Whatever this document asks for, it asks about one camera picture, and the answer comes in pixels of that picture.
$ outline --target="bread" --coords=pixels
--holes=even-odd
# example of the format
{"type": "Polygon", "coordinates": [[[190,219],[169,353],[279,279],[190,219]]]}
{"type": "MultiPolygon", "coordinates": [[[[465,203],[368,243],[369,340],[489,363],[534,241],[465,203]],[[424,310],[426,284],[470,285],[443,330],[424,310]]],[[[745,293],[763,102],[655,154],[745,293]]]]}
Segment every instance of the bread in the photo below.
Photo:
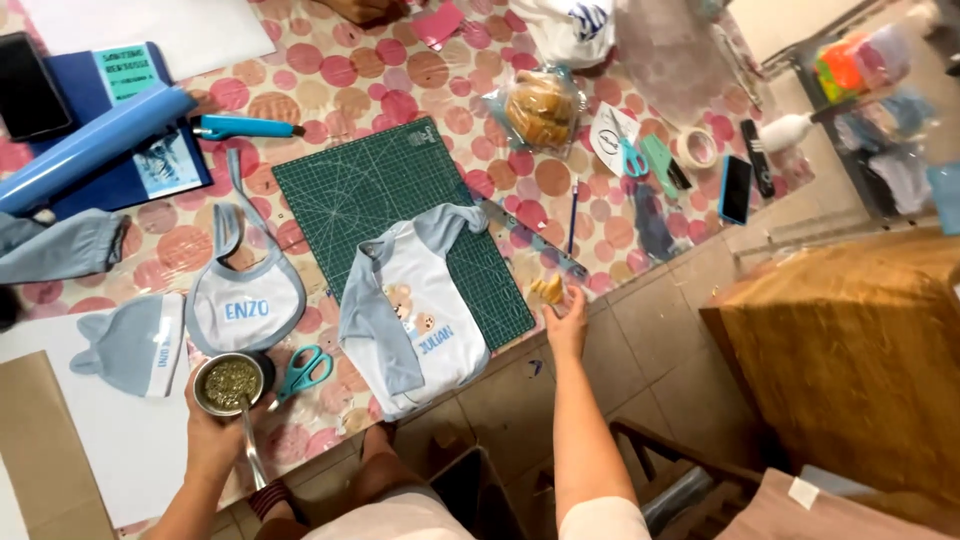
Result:
{"type": "Polygon", "coordinates": [[[560,148],[567,143],[574,104],[556,75],[520,71],[504,109],[529,144],[560,148]]]}

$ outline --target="blue vinyl roll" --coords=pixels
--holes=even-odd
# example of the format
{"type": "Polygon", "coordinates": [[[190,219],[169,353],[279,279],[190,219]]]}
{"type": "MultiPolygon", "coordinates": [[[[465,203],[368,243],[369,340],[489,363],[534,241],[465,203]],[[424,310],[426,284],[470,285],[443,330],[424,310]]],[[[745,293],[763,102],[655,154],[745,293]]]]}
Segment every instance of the blue vinyl roll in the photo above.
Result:
{"type": "Polygon", "coordinates": [[[29,212],[195,107],[197,102],[178,86],[157,83],[144,89],[0,182],[0,212],[29,212]]]}

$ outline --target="blue phone case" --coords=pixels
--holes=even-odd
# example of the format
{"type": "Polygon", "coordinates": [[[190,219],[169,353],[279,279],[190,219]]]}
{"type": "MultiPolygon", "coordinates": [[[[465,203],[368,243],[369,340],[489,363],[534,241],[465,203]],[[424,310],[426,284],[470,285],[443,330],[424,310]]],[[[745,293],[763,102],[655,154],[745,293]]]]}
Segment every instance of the blue phone case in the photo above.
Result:
{"type": "Polygon", "coordinates": [[[743,221],[739,221],[723,213],[724,202],[727,200],[727,175],[730,172],[730,160],[738,160],[738,158],[735,158],[733,156],[726,156],[723,159],[723,176],[721,177],[723,180],[721,181],[721,184],[720,184],[720,200],[717,202],[717,215],[719,215],[720,217],[722,217],[723,219],[726,219],[731,223],[735,223],[737,225],[747,225],[747,218],[750,216],[750,187],[751,187],[751,184],[753,183],[751,179],[754,176],[754,166],[748,163],[747,161],[740,160],[744,164],[750,165],[750,174],[747,175],[746,211],[744,211],[743,213],[743,221]]]}

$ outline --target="hand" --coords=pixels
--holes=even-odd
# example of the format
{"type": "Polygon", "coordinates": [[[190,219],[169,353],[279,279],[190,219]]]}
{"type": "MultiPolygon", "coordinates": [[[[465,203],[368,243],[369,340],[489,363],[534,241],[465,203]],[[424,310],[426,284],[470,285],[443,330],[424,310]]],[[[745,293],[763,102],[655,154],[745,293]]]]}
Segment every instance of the hand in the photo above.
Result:
{"type": "MultiPolygon", "coordinates": [[[[203,410],[193,398],[193,379],[197,370],[190,375],[190,381],[183,390],[190,417],[186,423],[186,475],[189,480],[226,483],[233,467],[233,461],[243,448],[243,418],[221,422],[203,410]]],[[[267,394],[250,410],[250,419],[256,422],[267,412],[267,406],[274,400],[273,394],[267,394]]]]}
{"type": "Polygon", "coordinates": [[[546,337],[550,341],[550,349],[553,350],[555,359],[581,359],[584,355],[584,343],[587,341],[587,298],[580,287],[568,285],[566,292],[573,299],[566,316],[558,316],[552,306],[542,307],[546,337]]]}
{"type": "Polygon", "coordinates": [[[397,0],[321,0],[333,11],[350,20],[354,24],[363,24],[387,14],[391,6],[397,5],[397,0]]]}

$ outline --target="baby bodysuit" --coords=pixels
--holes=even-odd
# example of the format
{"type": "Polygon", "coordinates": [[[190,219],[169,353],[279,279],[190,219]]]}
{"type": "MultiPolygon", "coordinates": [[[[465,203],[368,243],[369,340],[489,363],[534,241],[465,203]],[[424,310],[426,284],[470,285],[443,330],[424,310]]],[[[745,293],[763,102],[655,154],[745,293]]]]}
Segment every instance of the baby bodysuit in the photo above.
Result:
{"type": "Polygon", "coordinates": [[[357,247],[338,340],[392,421],[483,371],[490,351],[446,268],[460,230],[487,228],[477,207],[444,204],[357,247]]]}

